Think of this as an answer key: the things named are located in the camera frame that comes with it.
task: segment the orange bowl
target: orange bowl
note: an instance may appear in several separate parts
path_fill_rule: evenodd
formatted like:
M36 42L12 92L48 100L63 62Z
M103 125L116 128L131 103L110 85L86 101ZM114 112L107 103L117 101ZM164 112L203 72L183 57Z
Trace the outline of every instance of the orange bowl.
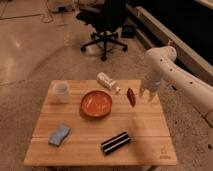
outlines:
M103 91L91 91L81 101L81 109L85 115L102 117L108 115L112 107L112 98Z

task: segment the black office chair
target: black office chair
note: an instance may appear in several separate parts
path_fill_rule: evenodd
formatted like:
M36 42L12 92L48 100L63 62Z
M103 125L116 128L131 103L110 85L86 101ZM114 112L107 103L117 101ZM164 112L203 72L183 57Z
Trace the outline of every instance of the black office chair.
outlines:
M127 51L128 46L115 40L118 38L118 33L114 33L124 24L127 18L126 0L105 0L104 4L97 4L92 7L81 7L80 10L82 12L77 15L77 19L84 21L86 25L91 24L97 32L91 35L93 41L84 44L81 47L81 51L85 52L86 47L89 45L103 42L104 52L101 58L102 61L107 59L107 42L123 46L122 50L124 52Z

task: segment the tabletop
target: tabletop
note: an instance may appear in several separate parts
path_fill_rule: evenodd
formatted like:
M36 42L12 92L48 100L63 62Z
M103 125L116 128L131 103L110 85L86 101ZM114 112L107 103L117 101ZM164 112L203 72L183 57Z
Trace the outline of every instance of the tabletop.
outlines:
M115 166L175 165L176 154L158 96L149 102L145 92L139 97L140 80L117 80L119 94L102 87L96 80L63 80L70 86L70 101L61 104L52 93L51 82L27 150L26 166ZM128 88L136 95L132 107ZM112 97L111 113L103 118L86 117L80 112L83 96L102 90ZM61 124L71 128L60 147L48 144L48 138ZM101 143L127 131L131 142L105 156Z

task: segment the floor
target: floor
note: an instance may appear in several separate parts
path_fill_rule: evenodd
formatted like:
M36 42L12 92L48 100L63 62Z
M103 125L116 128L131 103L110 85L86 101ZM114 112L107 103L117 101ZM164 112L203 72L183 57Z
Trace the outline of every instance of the floor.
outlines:
M110 45L106 62L100 60L100 46L91 46L86 53L81 53L80 46L94 30L77 21L76 13L51 17L45 0L0 1L1 171L44 170L24 167L23 160L51 80L96 79L100 71L114 79L144 77L148 67L143 58L145 49L136 39L122 39L129 47L126 53ZM157 171L201 170L207 152L208 125L187 98L169 83L163 82L158 94L178 164L159 167ZM143 168L71 167L66 170L140 171Z

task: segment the white cup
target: white cup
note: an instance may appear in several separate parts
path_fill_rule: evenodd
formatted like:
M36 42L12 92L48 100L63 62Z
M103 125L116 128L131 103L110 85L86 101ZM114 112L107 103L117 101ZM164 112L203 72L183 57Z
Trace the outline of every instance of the white cup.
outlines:
M70 100L70 89L67 82L60 81L55 83L53 86L53 93L62 103L68 103Z

